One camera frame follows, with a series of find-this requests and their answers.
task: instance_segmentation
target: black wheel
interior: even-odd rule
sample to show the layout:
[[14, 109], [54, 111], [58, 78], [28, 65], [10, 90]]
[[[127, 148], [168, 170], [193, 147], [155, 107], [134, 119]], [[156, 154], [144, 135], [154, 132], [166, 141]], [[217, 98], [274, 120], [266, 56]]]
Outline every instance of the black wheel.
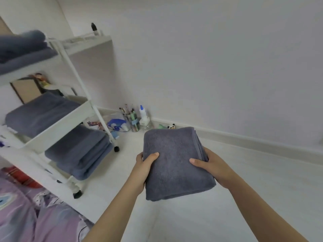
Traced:
[[77, 193], [73, 194], [74, 199], [78, 199], [83, 195], [82, 191], [79, 190]]

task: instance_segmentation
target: panda figurine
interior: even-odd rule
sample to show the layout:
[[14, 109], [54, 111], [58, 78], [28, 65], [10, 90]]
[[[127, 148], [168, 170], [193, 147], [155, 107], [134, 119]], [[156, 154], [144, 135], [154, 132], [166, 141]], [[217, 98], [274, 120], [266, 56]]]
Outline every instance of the panda figurine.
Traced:
[[175, 124], [171, 125], [171, 126], [167, 126], [168, 129], [176, 129], [175, 128]]

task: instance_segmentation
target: white utility cart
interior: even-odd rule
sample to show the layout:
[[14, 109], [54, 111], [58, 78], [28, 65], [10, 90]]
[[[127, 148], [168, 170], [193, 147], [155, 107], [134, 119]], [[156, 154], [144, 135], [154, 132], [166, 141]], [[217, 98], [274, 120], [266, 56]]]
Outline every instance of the white utility cart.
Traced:
[[73, 63], [69, 58], [69, 56], [72, 54], [81, 52], [85, 49], [97, 46], [99, 44], [103, 44], [110, 40], [110, 36], [104, 36], [102, 35], [102, 33], [101, 35], [97, 35], [93, 32], [63, 41], [49, 38], [46, 41], [53, 49], [58, 52], [58, 55], [0, 76], [0, 86], [2, 86], [25, 77], [29, 74], [43, 71], [59, 63], [66, 63], [71, 68], [77, 81], [84, 90], [87, 101], [80, 105], [77, 109], [73, 110], [68, 115], [60, 119], [58, 122], [47, 128], [45, 131], [38, 134], [35, 138], [27, 142], [21, 140], [20, 137], [14, 134], [6, 126], [0, 126], [0, 140], [9, 143], [10, 146], [14, 148], [23, 149], [24, 152], [28, 154], [28, 156], [33, 161], [35, 161], [38, 165], [45, 169], [52, 178], [57, 180], [57, 182], [59, 183], [67, 185], [73, 192], [74, 198], [79, 198], [82, 195], [82, 191], [77, 185], [77, 180], [73, 176], [66, 177], [66, 175], [63, 175], [55, 167], [50, 165], [50, 160], [45, 157], [44, 152], [51, 146], [53, 146], [56, 142], [58, 142], [68, 132], [74, 129], [77, 125], [79, 125], [80, 122], [83, 122], [85, 126], [89, 127], [86, 119], [94, 115], [99, 118], [99, 121], [102, 123], [105, 132], [109, 135], [110, 142], [114, 145], [114, 151], [119, 151], [116, 140], [110, 133], [105, 121], [99, 113], [99, 110], [92, 103], [91, 96], [87, 91], [87, 88], [85, 87], [81, 77], [79, 76], [77, 70], [75, 69]]

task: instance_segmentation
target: person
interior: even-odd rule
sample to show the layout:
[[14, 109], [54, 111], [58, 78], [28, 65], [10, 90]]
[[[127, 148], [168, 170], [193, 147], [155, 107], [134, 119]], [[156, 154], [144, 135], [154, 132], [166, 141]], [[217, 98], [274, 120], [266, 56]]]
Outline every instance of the person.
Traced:
[[[209, 162], [190, 159], [192, 165], [211, 173], [220, 185], [232, 194], [242, 216], [259, 242], [307, 241], [299, 232], [278, 215], [223, 159], [204, 148]], [[145, 161], [142, 153], [119, 193], [90, 230], [83, 242], [120, 241], [127, 226], [137, 196], [144, 189], [150, 166], [159, 156], [151, 154]]]

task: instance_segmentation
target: purple blanket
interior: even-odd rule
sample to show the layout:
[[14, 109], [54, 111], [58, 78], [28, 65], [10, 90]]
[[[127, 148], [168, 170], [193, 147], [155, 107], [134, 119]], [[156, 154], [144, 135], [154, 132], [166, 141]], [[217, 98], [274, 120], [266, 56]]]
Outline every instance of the purple blanket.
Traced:
[[0, 171], [3, 242], [80, 242], [93, 224], [45, 188], [16, 183]]

